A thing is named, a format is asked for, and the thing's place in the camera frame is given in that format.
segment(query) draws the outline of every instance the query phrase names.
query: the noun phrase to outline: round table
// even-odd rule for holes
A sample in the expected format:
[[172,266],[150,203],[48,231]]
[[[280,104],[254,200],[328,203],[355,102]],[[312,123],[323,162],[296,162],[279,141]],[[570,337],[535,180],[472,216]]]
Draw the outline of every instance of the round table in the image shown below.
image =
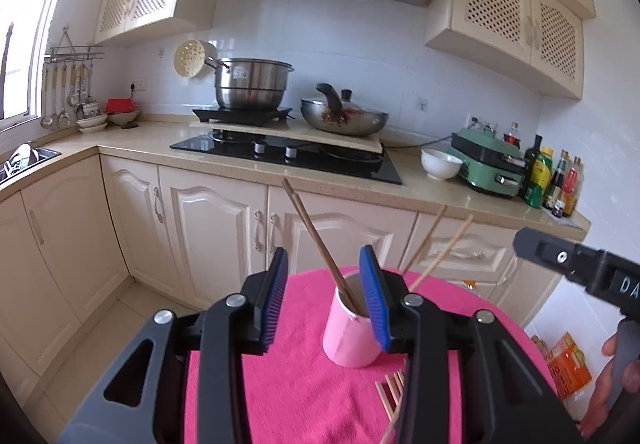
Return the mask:
[[[343,267],[343,274],[357,267]],[[416,273],[405,276],[411,284]],[[334,294],[326,269],[292,275],[282,302],[276,338],[264,356],[243,356],[246,403],[254,444],[371,444],[380,441],[388,417],[375,381],[404,367],[404,355],[380,354],[366,368],[342,368],[322,350],[322,334]],[[504,312],[475,294],[438,278],[417,290],[441,309],[471,315],[491,309],[555,391],[542,355]],[[187,382],[184,444],[197,444],[196,400],[199,352],[192,352]],[[460,400],[452,397],[452,413]],[[450,443],[460,442],[452,430]]]

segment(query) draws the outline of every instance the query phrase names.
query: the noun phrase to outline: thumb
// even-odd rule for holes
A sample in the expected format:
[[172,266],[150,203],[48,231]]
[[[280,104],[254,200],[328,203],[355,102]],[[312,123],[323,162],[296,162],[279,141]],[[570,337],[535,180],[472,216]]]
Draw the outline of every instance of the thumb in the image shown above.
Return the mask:
[[622,374],[622,385],[631,394],[640,390],[640,360],[634,361],[625,368]]

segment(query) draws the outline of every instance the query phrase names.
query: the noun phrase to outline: hand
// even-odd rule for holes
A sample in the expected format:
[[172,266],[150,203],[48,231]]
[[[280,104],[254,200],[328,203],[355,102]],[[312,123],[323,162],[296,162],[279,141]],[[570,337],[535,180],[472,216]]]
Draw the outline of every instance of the hand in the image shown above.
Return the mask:
[[[616,336],[610,337],[602,346],[605,356],[613,356],[616,353]],[[622,374],[622,386],[631,394],[640,390],[640,360],[634,361],[626,367]],[[596,387],[589,401],[589,408],[580,424],[580,433],[584,438],[589,438],[604,424],[609,415],[607,399],[613,391],[613,360],[607,363],[596,379]]]

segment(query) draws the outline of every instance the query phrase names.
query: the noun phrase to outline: pink cup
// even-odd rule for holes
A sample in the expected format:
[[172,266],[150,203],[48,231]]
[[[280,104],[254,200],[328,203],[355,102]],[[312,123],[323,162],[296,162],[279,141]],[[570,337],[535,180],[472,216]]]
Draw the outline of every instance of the pink cup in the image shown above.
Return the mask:
[[[366,309],[359,272],[349,273],[344,279]],[[347,309],[337,288],[324,328],[322,348],[335,364],[347,368],[368,366],[380,355],[380,345],[373,336],[371,320]]]

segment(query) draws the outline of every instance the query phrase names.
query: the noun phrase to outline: green bottle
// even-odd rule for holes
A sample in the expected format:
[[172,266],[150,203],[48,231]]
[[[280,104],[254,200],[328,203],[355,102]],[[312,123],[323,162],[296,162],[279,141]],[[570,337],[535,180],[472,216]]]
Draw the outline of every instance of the green bottle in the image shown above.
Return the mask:
[[545,195],[546,187],[551,181],[551,170],[553,168],[554,151],[549,147],[542,147],[536,157],[531,169],[531,179],[527,193],[524,195],[524,202],[532,208],[540,208]]

